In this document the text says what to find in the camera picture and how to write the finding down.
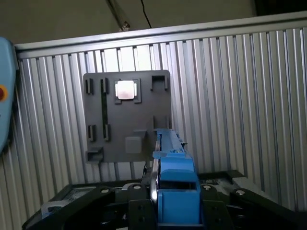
gray mounting plate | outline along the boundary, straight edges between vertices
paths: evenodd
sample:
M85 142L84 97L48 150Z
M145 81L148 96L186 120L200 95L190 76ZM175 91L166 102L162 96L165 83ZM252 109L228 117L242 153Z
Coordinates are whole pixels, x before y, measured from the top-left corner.
M124 92L125 82L118 88L119 81L134 84L134 91L128 87ZM83 77L83 85L87 162L151 159L155 130L171 128L169 72L88 73Z

corrugated metal wall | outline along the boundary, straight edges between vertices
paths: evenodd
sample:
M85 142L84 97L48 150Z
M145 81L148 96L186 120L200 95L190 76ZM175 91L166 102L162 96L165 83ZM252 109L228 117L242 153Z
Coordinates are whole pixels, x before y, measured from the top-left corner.
M13 142L0 159L0 229L20 229L68 183L141 177L144 162L85 163L87 72L169 70L173 126L199 172L238 169L283 206L307 209L307 28L292 28L20 54Z

light blue device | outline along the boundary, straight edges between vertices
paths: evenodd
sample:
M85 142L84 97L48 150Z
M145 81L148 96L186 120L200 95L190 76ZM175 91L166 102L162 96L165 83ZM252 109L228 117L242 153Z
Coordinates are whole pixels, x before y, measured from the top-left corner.
M150 196L158 207L159 223L201 223L201 188L184 145L175 131L157 130Z
M10 131L14 86L18 64L14 46L0 37L0 155Z

gray wall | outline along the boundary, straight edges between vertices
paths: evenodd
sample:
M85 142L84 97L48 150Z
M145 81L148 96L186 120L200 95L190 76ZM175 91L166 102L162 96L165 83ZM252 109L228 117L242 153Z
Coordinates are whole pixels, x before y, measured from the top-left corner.
M252 17L252 2L144 0L153 27ZM148 28L140 0L116 3L133 30ZM0 36L15 44L113 32L118 32L118 26L105 0L0 1Z

screw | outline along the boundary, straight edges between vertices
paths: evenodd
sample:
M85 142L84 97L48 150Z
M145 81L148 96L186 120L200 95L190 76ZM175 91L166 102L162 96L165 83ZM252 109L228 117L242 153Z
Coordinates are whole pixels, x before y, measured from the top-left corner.
M244 194L245 194L245 192L244 192L244 191L242 191L242 190L238 190L238 191L236 191L236 193L238 193L240 196L242 196L242 195L244 195Z
M203 188L206 189L206 190L210 190L211 189L211 187L209 185L204 185Z

